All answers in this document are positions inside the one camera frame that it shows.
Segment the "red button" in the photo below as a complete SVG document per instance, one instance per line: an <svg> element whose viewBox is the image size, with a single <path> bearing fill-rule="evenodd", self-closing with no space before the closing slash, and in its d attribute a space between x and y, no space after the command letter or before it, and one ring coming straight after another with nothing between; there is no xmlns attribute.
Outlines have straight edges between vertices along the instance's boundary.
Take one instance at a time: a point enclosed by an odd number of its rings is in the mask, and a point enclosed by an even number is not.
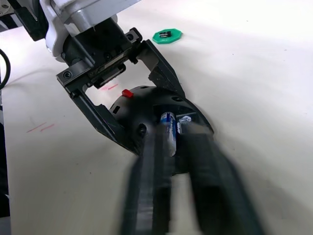
<svg viewBox="0 0 313 235"><path fill-rule="evenodd" d="M122 96L132 98L134 96L134 93L132 93L130 90L125 89L122 91Z"/></svg>

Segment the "black cable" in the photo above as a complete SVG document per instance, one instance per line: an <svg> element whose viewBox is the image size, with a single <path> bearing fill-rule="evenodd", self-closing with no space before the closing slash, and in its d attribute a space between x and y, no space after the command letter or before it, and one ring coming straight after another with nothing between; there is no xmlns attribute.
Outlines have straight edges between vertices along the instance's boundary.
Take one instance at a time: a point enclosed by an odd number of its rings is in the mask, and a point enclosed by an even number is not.
<svg viewBox="0 0 313 235"><path fill-rule="evenodd" d="M9 77L11 74L11 63L10 63L9 58L6 56L6 54L1 49L0 49L0 55L4 58L5 65L6 65L4 80L0 83L0 90L1 90L9 80Z"/></svg>

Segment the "red line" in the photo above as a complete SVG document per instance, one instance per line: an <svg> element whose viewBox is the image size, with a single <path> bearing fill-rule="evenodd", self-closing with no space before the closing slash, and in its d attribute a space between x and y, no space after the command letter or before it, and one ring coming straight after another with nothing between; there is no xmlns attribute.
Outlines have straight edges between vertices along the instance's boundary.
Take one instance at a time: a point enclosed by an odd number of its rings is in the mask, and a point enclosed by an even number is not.
<svg viewBox="0 0 313 235"><path fill-rule="evenodd" d="M52 125L50 125L50 126L47 126L47 127L45 127L44 129L41 129L40 132L42 132L42 131L44 131L45 129L48 129L48 128L52 127L52 126L54 126L54 124L52 124Z"/></svg>
<svg viewBox="0 0 313 235"><path fill-rule="evenodd" d="M114 86L112 87L109 87L108 90L111 90L112 88L116 87L118 84L115 84Z"/></svg>
<svg viewBox="0 0 313 235"><path fill-rule="evenodd" d="M41 124L41 125L39 125L39 126L37 126L37 127L35 127L34 129L31 129L31 130L27 131L27 133L28 133L28 132L31 132L31 131L33 131L33 130L36 130L38 127L41 127L42 125L45 125L45 124L46 124L46 122L43 123L43 124Z"/></svg>

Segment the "battery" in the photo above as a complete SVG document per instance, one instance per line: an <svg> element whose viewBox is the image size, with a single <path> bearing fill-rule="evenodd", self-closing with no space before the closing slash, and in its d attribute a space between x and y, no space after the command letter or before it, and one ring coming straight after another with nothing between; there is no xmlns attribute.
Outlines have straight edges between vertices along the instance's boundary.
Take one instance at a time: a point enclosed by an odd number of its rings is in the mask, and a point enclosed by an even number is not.
<svg viewBox="0 0 313 235"><path fill-rule="evenodd" d="M171 112L161 115L160 123L166 126L167 141L169 143L170 154L174 156L176 153L176 119Z"/></svg>

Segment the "green hexagonal object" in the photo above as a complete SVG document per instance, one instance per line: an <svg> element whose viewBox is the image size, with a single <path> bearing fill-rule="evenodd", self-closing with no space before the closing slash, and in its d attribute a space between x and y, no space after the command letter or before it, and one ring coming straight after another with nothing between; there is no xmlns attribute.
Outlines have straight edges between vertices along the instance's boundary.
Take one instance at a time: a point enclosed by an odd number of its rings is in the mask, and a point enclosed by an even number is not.
<svg viewBox="0 0 313 235"><path fill-rule="evenodd" d="M167 32L167 31L170 31L172 36L168 38L161 38L159 34L162 32ZM152 40L157 44L168 44L168 43L172 43L180 39L181 35L182 35L182 32L176 28L164 29L162 31L156 32L153 35Z"/></svg>

